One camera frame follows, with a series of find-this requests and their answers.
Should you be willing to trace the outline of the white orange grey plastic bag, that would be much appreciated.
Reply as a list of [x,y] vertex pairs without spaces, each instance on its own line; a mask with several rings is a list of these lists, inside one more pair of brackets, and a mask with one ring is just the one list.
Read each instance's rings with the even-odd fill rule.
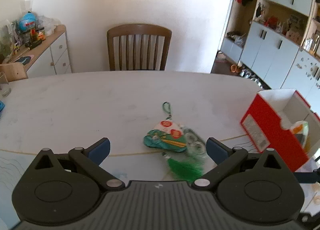
[[290,131],[304,149],[309,137],[309,123],[304,120],[297,121],[290,127]]

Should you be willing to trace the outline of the green embroidered sachet pouch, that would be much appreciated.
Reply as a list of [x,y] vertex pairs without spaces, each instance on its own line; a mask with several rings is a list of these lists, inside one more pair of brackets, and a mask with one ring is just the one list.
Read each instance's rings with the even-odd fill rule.
[[143,144],[150,148],[162,150],[168,167],[177,180],[189,183],[200,178],[204,172],[204,162],[198,162],[187,154],[187,145],[183,127],[172,119],[171,104],[164,102],[163,111],[167,118],[161,120],[143,139]]

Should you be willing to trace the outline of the red white cardboard box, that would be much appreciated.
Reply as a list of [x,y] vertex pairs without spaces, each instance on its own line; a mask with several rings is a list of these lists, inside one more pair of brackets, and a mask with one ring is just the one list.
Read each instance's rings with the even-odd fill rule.
[[[303,121],[309,129],[305,144],[293,128]],[[275,149],[293,172],[319,150],[319,116],[294,89],[259,91],[240,124],[259,153]]]

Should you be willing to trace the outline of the orange slippers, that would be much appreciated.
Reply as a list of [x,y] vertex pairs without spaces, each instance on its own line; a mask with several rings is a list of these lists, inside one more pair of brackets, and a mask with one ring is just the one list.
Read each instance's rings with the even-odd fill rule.
[[230,71],[232,73],[240,73],[241,72],[241,67],[239,67],[238,65],[231,65]]

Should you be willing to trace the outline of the white wooden sideboard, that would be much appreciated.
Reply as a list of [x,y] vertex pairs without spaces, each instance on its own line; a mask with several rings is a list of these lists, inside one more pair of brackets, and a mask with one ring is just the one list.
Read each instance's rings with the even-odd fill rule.
[[34,49],[23,46],[6,64],[1,64],[1,72],[9,82],[71,73],[66,26],[58,25],[54,33]]

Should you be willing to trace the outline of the brown wooden chair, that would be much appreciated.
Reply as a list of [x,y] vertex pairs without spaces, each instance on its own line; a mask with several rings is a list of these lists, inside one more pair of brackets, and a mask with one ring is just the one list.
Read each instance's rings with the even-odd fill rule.
[[124,24],[109,29],[109,69],[164,71],[171,37],[171,30],[153,24]]

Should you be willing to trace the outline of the blue globe toy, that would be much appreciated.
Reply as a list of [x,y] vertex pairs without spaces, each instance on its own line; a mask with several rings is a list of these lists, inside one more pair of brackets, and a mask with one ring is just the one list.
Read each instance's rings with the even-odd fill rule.
[[26,32],[35,26],[36,21],[36,16],[33,13],[28,12],[18,21],[18,28],[21,30],[21,32]]

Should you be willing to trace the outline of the large wall cabinet unit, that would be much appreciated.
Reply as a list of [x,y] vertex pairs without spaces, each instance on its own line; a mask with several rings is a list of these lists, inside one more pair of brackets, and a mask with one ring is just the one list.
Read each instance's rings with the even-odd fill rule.
[[295,89],[319,112],[319,0],[232,0],[221,52],[263,89]]

